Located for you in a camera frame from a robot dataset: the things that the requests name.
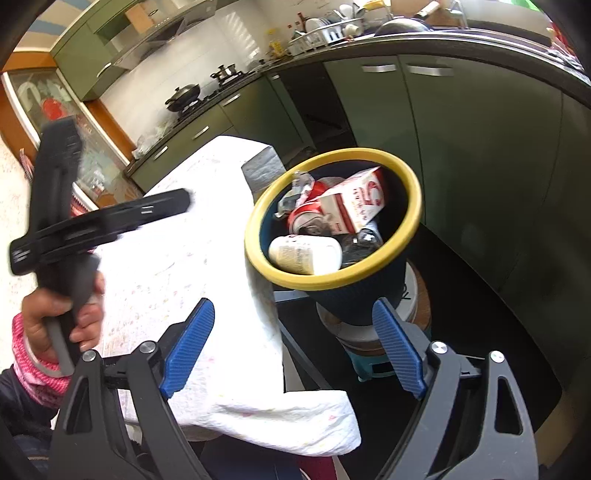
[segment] pink sleeve cuff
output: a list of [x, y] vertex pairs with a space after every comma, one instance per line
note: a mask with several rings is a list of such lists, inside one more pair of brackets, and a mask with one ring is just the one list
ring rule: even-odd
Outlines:
[[[12, 320], [12, 352], [14, 353], [14, 371], [18, 380], [37, 403], [50, 408], [59, 408], [66, 393], [70, 377], [53, 378], [41, 372], [33, 363], [24, 342], [22, 314]], [[48, 370], [58, 371], [59, 365], [38, 360]]]

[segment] blue gripper pad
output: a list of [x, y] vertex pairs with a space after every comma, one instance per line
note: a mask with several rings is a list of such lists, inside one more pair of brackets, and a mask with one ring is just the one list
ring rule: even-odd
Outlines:
[[418, 400], [424, 397], [427, 385], [423, 378], [421, 357], [402, 329], [397, 314], [383, 299], [374, 303], [372, 318], [379, 340], [388, 355], [402, 388]]
[[171, 398], [187, 383], [195, 362], [213, 329], [216, 312], [211, 300], [203, 299], [201, 306], [198, 305], [191, 315], [164, 363], [164, 378], [160, 383], [160, 391], [165, 398]]

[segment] blue stripe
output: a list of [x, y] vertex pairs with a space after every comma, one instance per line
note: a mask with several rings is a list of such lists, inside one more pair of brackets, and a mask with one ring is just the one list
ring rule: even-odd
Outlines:
[[79, 8], [80, 10], [85, 10], [89, 5], [89, 0], [61, 0], [67, 4], [70, 4], [73, 7]]
[[57, 25], [43, 20], [35, 20], [29, 28], [29, 32], [49, 33], [50, 35], [60, 35], [66, 28], [63, 25]]

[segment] yellow trash can rim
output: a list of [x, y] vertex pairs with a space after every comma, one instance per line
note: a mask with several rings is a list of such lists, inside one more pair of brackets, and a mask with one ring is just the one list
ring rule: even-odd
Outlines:
[[[338, 272], [326, 275], [296, 275], [273, 266], [261, 249], [260, 228], [269, 206], [281, 191], [291, 184], [297, 170], [312, 171], [324, 165], [343, 160], [368, 160], [392, 170], [404, 185], [408, 207], [398, 229], [384, 246], [362, 261]], [[245, 249], [252, 265], [269, 281], [294, 290], [314, 291], [343, 287], [363, 280], [396, 258], [408, 245], [418, 228], [422, 208], [421, 186], [412, 169], [400, 158], [374, 148], [343, 148], [313, 157], [295, 166], [276, 179], [255, 204], [246, 224]]]

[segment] drawer handle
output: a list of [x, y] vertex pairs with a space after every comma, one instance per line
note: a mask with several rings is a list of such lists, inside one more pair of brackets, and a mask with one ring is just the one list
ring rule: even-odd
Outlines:
[[396, 65], [363, 65], [361, 70], [371, 73], [396, 72]]
[[105, 72], [106, 69], [108, 69], [111, 65], [113, 65], [111, 62], [109, 62], [107, 65], [105, 65], [104, 67], [101, 68], [100, 72], [96, 74], [96, 78], [100, 77], [101, 75], [103, 75], [103, 73]]
[[409, 65], [408, 71], [417, 75], [429, 75], [431, 77], [453, 77], [453, 69], [435, 68], [435, 67], [419, 67], [417, 65]]
[[165, 145], [162, 150], [160, 150], [158, 153], [156, 153], [156, 156], [154, 157], [154, 160], [158, 160], [158, 157], [160, 155], [162, 155], [164, 152], [166, 152], [167, 150], [168, 150], [168, 145]]
[[203, 130], [201, 130], [199, 133], [196, 133], [192, 140], [197, 140], [199, 137], [201, 137], [201, 135], [203, 135], [207, 130], [209, 130], [209, 125], [206, 126]]
[[222, 103], [222, 106], [230, 105], [230, 103], [232, 103], [234, 100], [237, 100], [238, 98], [240, 98], [240, 93], [237, 93], [236, 95], [234, 95], [229, 100], [226, 100], [225, 102], [223, 102]]

